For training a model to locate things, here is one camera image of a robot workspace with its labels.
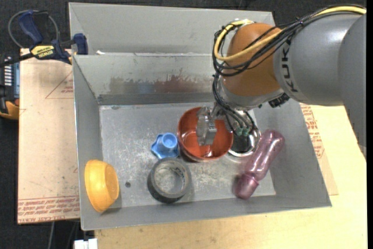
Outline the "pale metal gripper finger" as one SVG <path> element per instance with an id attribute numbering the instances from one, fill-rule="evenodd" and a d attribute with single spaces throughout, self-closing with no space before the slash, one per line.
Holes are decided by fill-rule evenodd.
<path id="1" fill-rule="evenodd" d="M 196 113 L 196 117 L 197 117 L 197 125 L 196 125 L 197 137 L 200 139 L 205 139 L 210 128 L 209 108 L 208 107 L 200 108 Z"/>
<path id="2" fill-rule="evenodd" d="M 204 139 L 204 145 L 212 145 L 214 138 L 217 133 L 217 128 L 215 126 L 215 121 L 210 121 L 207 125 L 205 139 Z"/>

